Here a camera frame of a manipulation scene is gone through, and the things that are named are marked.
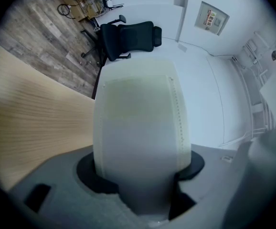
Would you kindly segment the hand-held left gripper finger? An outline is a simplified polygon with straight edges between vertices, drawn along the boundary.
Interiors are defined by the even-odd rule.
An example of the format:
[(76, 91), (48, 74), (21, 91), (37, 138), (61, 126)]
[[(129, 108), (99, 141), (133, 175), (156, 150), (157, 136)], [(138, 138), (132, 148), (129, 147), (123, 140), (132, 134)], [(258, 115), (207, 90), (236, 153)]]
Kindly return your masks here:
[(96, 173), (146, 220), (167, 220), (174, 175), (191, 163), (185, 101), (174, 63), (132, 58), (102, 68), (93, 127)]

